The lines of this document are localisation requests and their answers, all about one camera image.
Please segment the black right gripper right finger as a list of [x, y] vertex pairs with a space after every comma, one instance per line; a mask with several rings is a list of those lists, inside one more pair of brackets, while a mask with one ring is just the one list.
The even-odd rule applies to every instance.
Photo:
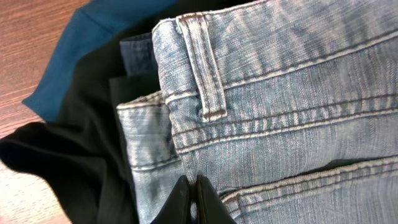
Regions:
[[200, 224], [236, 224], [207, 177], [198, 175], [196, 188]]

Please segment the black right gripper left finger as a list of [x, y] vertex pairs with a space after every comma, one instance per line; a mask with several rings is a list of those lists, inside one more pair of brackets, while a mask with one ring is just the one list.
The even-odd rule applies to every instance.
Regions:
[[190, 219], [190, 185], [182, 175], [151, 224], [187, 224]]

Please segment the light blue denim shorts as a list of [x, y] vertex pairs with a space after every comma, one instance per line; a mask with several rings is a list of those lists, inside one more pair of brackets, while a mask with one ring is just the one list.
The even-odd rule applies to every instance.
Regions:
[[137, 212], [209, 178], [237, 223], [397, 222], [397, 1], [255, 1], [160, 21], [160, 90], [118, 105]]

